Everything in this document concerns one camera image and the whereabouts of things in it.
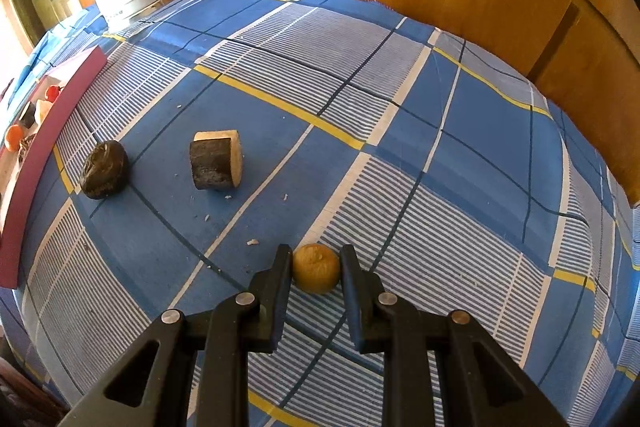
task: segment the light blue cloth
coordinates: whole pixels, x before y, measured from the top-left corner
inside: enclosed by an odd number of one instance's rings
[[[572,426],[619,405],[640,369],[640,227],[598,152],[512,68],[357,0],[176,0],[115,38],[95,16],[46,37],[7,110],[48,62],[108,54],[47,163],[20,262],[40,373],[71,404],[164,309],[210,309],[279,243],[319,241],[354,244],[425,310],[469,310]],[[198,191],[189,142],[222,129],[240,133],[242,183]],[[76,187],[105,139],[132,174],[96,202]],[[340,288],[292,288],[278,351],[250,357],[252,396],[317,425],[379,425],[382,364],[351,346]],[[435,406],[441,423],[439,389]]]

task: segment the tablecloth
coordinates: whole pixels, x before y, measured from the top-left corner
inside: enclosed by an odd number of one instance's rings
[[[210,309],[278,244],[318,241],[355,245],[422,309],[467,309],[572,426],[619,405],[640,369],[640,215],[526,78],[359,0],[175,0],[106,31],[95,7],[55,29],[0,107],[8,121],[81,49],[108,55],[49,158],[0,309],[52,392],[74,404],[164,309]],[[224,129],[242,183],[196,190],[189,143]],[[79,175],[105,139],[126,148],[130,185],[89,200]],[[379,425],[382,370],[353,349],[339,287],[292,287],[277,352],[250,356],[251,425]]]

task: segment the cut root vegetable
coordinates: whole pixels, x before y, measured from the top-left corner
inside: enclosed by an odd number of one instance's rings
[[[228,190],[242,178],[242,148],[238,131],[198,132],[189,147],[191,175],[198,190]]]

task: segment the metal screw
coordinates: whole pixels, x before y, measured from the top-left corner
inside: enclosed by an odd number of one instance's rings
[[[456,310],[451,314],[451,320],[454,321],[456,324],[460,324],[464,326],[465,324],[469,324],[469,321],[471,320],[471,315],[469,315],[464,310]]]
[[[384,304],[385,306],[393,306],[398,302],[398,296],[395,293],[391,292],[382,292],[378,295],[378,302],[380,304]]]
[[[236,295],[236,304],[241,306],[248,306],[253,301],[255,301],[255,295],[251,292],[242,292]]]
[[[162,314],[161,318],[165,324],[175,324],[180,320],[180,312],[178,310],[167,310]]]

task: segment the blue plaid tablecloth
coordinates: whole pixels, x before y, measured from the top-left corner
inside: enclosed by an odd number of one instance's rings
[[[354,244],[427,311],[470,311],[572,426],[620,404],[640,370],[640,215],[501,60],[358,0],[175,0],[105,31],[95,7],[57,28],[0,107],[8,123],[47,68],[91,45],[108,55],[38,185],[20,287],[2,294],[47,389],[74,404],[164,309],[210,309],[278,244],[319,241]],[[242,184],[198,191],[190,140],[222,129],[240,133]],[[93,201],[79,175],[105,139],[131,180]],[[251,425],[379,425],[382,374],[351,346],[340,288],[293,287],[277,352],[250,357]]]

